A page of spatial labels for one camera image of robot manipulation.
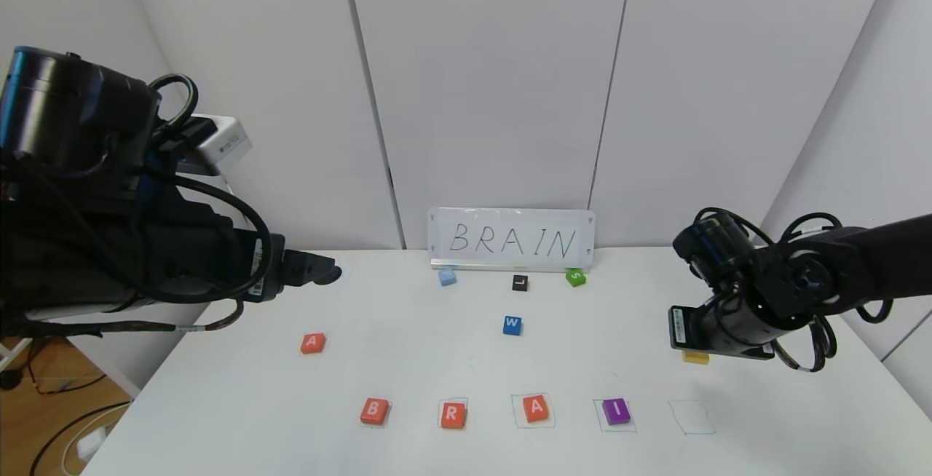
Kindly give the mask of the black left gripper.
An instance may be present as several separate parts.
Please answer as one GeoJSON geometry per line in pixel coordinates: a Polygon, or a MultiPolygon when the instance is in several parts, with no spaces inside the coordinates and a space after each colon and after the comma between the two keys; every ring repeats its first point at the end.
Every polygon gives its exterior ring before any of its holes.
{"type": "MultiPolygon", "coordinates": [[[[183,295],[169,293],[159,288],[149,288],[149,297],[170,304],[203,304],[222,299],[237,299],[254,285],[265,279],[274,263],[273,238],[265,221],[250,205],[242,200],[224,200],[224,203],[240,211],[256,228],[257,238],[261,244],[261,258],[252,274],[240,281],[239,284],[211,290],[196,295],[183,295]]],[[[282,284],[290,287],[302,287],[309,283],[316,285],[329,285],[342,276],[342,268],[336,264],[335,258],[304,253],[298,250],[284,250],[282,259],[282,284]]]]}

